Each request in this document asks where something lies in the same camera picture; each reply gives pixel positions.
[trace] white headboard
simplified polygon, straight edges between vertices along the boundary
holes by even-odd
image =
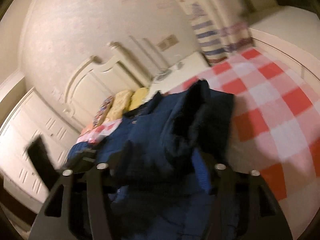
[[[91,56],[75,70],[64,91],[64,112],[81,127],[92,122],[108,96],[127,89],[136,91],[151,83],[151,79],[119,43],[108,45],[114,56],[102,65]]]

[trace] curtain fabric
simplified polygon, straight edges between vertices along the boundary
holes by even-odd
[[[232,52],[252,44],[242,15],[242,0],[177,0],[197,36],[210,64],[225,60]]]

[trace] checkered bedspread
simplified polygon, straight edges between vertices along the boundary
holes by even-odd
[[[237,54],[169,93],[182,92],[198,79],[236,95],[229,163],[236,171],[260,171],[297,239],[320,205],[320,97],[288,66],[257,49]],[[109,135],[120,122],[100,126],[77,142]]]

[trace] silver screw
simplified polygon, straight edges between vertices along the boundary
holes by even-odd
[[[216,164],[216,165],[214,166],[214,168],[215,168],[216,170],[223,171],[223,170],[225,170],[227,167],[226,167],[224,164],[222,164],[222,163],[218,163],[218,164]]]
[[[104,169],[106,169],[106,168],[108,168],[109,167],[109,164],[108,163],[99,163],[98,165],[97,165],[97,169],[98,170],[104,170]]]
[[[65,176],[65,177],[68,177],[68,176],[70,176],[72,173],[73,173],[72,170],[64,170],[63,173],[62,173],[62,175]]]
[[[251,171],[251,175],[252,175],[252,176],[255,176],[255,177],[258,177],[258,176],[260,176],[260,172],[257,171],[257,170],[252,170],[252,171]]]

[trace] white wardrobe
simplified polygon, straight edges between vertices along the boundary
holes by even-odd
[[[31,89],[0,128],[0,172],[5,178],[4,186],[27,207],[30,200],[43,203],[48,195],[26,151],[28,144],[39,134],[55,168],[65,162],[68,151],[79,136],[46,105],[35,89]]]

